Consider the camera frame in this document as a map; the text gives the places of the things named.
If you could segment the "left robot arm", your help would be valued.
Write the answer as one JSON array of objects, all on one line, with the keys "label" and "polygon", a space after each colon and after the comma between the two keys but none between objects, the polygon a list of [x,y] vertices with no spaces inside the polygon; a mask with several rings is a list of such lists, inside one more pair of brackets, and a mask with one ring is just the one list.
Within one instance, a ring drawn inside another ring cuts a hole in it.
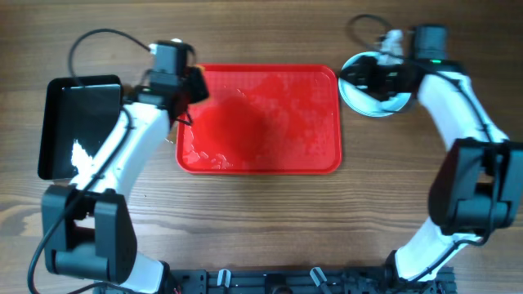
[{"label": "left robot arm", "polygon": [[67,186],[45,191],[44,235],[28,269],[30,292],[36,291],[40,258],[49,273],[88,279],[99,292],[177,291],[170,266],[138,252],[127,198],[173,122],[209,96],[203,67],[190,66],[183,74],[179,87],[156,82],[137,87],[91,165]]}]

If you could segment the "light blue plate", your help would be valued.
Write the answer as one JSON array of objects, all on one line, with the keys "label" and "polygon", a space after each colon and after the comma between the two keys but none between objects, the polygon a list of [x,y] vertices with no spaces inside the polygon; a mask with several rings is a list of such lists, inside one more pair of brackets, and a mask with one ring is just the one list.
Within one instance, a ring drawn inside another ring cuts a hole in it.
[{"label": "light blue plate", "polygon": [[[373,56],[378,60],[379,65],[399,65],[403,64],[400,59],[383,55],[375,51],[367,51],[352,56],[342,67],[345,69],[348,65],[355,62],[357,57]],[[338,75],[338,89],[343,100],[354,111],[368,117],[386,117],[392,114],[404,112],[407,106],[413,102],[412,93],[400,93],[389,100],[379,101],[370,95],[360,91],[356,86],[342,80]]]}]

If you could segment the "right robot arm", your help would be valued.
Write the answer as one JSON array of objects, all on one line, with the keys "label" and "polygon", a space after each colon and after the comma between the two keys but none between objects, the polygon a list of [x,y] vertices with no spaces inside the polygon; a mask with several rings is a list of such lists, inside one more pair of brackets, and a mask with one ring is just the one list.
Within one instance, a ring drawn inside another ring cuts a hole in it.
[{"label": "right robot arm", "polygon": [[364,52],[342,66],[338,86],[349,105],[415,98],[445,143],[428,193],[428,218],[391,254],[398,282],[432,281],[460,250],[485,245],[495,230],[513,223],[522,195],[522,145],[495,126],[457,61]]}]

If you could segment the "orange green sponge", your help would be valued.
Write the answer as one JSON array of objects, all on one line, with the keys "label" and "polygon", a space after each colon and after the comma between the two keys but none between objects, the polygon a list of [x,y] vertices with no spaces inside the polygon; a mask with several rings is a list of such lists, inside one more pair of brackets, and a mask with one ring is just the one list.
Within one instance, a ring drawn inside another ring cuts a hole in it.
[{"label": "orange green sponge", "polygon": [[202,65],[194,65],[196,69],[198,69],[202,74],[205,72],[205,67]]}]

